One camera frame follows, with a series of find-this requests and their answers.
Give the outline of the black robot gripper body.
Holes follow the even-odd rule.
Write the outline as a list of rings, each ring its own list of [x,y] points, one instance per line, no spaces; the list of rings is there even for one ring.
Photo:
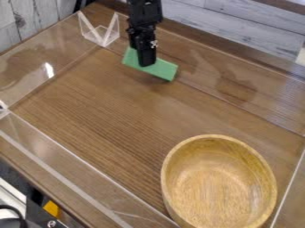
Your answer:
[[[130,45],[134,49],[141,49],[141,45],[150,45],[150,42],[156,40],[157,24],[162,20],[164,15],[160,8],[141,8],[130,12],[126,32],[129,34]]]

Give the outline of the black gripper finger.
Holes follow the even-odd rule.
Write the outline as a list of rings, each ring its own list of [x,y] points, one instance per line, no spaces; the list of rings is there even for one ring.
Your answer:
[[[137,55],[142,67],[157,62],[158,41],[152,37],[137,36]]]

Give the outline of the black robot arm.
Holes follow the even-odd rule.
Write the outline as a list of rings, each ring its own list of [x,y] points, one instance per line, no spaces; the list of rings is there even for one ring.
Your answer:
[[[164,21],[161,0],[126,0],[129,6],[129,40],[138,62],[148,67],[157,62],[157,25]]]

